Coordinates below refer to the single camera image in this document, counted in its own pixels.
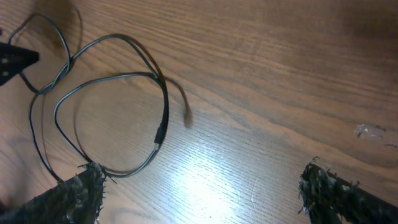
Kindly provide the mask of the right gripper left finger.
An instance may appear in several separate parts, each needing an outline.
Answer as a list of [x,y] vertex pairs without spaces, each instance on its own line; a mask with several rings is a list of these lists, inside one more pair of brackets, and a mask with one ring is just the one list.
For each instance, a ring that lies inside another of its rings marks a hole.
[[2,214],[1,223],[94,224],[103,205],[106,177],[97,163],[83,167],[82,173]]

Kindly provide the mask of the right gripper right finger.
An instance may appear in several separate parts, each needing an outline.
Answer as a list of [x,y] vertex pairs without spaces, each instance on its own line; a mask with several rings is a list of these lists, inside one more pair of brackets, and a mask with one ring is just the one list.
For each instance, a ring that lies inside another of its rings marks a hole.
[[397,223],[397,206],[348,182],[328,168],[316,165],[314,157],[300,175],[298,197],[301,211],[311,223]]

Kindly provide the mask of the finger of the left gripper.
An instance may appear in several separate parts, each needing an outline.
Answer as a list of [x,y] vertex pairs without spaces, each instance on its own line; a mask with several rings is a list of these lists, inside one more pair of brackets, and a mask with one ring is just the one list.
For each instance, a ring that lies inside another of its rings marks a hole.
[[1,42],[1,85],[40,60],[34,50]]

